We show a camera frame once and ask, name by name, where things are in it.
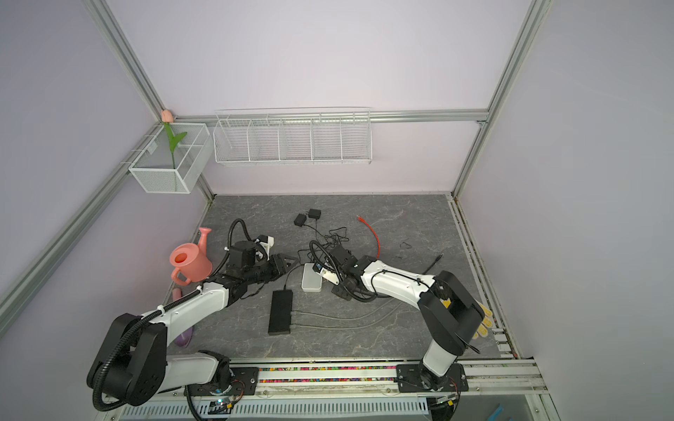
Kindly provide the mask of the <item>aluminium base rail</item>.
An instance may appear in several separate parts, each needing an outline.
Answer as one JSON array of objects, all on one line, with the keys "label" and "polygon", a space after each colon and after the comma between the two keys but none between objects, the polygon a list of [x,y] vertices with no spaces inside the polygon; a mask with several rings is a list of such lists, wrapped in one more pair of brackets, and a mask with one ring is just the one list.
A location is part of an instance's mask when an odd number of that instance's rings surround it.
[{"label": "aluminium base rail", "polygon": [[456,361],[437,389],[421,382],[419,361],[319,358],[232,361],[230,384],[168,386],[140,406],[99,420],[558,420],[532,360]]}]

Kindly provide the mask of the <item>black network switch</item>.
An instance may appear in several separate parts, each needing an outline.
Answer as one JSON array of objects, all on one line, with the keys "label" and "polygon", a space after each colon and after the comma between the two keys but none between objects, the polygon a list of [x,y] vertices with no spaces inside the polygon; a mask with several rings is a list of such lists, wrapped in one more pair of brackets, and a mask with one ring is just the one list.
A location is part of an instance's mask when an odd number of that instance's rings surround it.
[{"label": "black network switch", "polygon": [[281,289],[273,292],[268,335],[274,336],[291,333],[292,302],[292,290]]}]

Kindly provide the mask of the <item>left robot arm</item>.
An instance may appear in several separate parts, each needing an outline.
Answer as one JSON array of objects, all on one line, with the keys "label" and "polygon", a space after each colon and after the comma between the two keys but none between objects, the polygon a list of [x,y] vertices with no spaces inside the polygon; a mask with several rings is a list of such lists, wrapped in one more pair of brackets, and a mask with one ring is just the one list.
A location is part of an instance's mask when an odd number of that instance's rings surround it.
[{"label": "left robot arm", "polygon": [[193,285],[193,291],[150,312],[125,313],[112,321],[86,378],[99,412],[140,406],[172,389],[191,392],[202,386],[224,395],[246,386],[223,354],[170,355],[168,346],[202,319],[251,298],[250,286],[263,287],[288,275],[298,260],[272,253],[273,237],[246,233],[241,241],[229,240],[223,259],[213,264],[206,255],[210,229],[199,231],[197,243],[181,245],[170,255],[172,280],[178,286]]}]

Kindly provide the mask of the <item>artificial tulip flower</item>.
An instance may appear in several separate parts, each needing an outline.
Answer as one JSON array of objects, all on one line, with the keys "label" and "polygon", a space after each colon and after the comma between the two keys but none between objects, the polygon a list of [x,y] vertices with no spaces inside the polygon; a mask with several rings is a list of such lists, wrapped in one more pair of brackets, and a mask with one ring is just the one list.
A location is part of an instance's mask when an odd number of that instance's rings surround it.
[{"label": "artificial tulip flower", "polygon": [[168,138],[169,144],[168,148],[170,149],[172,168],[176,169],[177,165],[175,158],[175,150],[177,149],[177,146],[180,144],[180,142],[186,137],[187,133],[186,132],[175,133],[173,131],[172,124],[175,122],[175,119],[172,112],[169,110],[161,111],[161,122],[163,123],[163,128]]}]

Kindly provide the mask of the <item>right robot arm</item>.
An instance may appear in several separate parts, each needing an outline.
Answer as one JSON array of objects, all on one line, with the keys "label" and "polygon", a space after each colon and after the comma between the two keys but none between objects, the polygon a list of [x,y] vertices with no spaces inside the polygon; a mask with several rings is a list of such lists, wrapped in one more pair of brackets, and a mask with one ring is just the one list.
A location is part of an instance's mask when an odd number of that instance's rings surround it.
[{"label": "right robot arm", "polygon": [[448,271],[417,274],[371,256],[357,259],[342,247],[323,251],[316,268],[354,299],[385,296],[417,309],[432,338],[421,360],[422,372],[435,379],[447,375],[456,359],[472,348],[471,341],[487,316],[470,291]]}]

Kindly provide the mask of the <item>pink watering can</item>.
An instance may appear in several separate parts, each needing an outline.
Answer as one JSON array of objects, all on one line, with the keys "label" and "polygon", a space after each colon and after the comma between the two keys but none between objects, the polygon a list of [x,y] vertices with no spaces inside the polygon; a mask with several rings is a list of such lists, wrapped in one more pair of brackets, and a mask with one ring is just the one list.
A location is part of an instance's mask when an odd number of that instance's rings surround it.
[{"label": "pink watering can", "polygon": [[200,237],[197,244],[182,244],[170,254],[170,264],[174,267],[170,277],[178,286],[202,282],[212,273],[213,264],[206,255],[207,237],[212,229],[200,227],[198,231]]}]

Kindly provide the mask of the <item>yellow work glove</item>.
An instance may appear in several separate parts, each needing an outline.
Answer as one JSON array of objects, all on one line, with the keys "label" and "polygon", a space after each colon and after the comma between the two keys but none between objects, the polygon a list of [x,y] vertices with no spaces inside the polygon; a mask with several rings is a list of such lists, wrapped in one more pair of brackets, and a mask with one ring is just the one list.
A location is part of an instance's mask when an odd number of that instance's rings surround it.
[{"label": "yellow work glove", "polygon": [[484,317],[478,326],[477,331],[472,337],[474,340],[478,338],[486,338],[494,326],[493,312],[482,303],[478,302],[477,304],[479,305],[482,312],[484,312]]}]

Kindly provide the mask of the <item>purple garden trowel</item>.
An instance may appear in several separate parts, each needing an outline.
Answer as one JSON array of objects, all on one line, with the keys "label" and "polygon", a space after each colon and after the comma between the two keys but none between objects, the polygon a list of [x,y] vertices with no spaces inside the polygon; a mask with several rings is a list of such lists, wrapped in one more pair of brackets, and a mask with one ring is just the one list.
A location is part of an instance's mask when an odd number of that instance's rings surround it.
[{"label": "purple garden trowel", "polygon": [[[178,299],[182,297],[183,293],[179,288],[172,289],[172,300],[174,302],[176,302]],[[175,338],[174,340],[175,345],[182,348],[188,347],[189,343],[191,342],[192,335],[193,335],[193,328],[190,327]]]}]

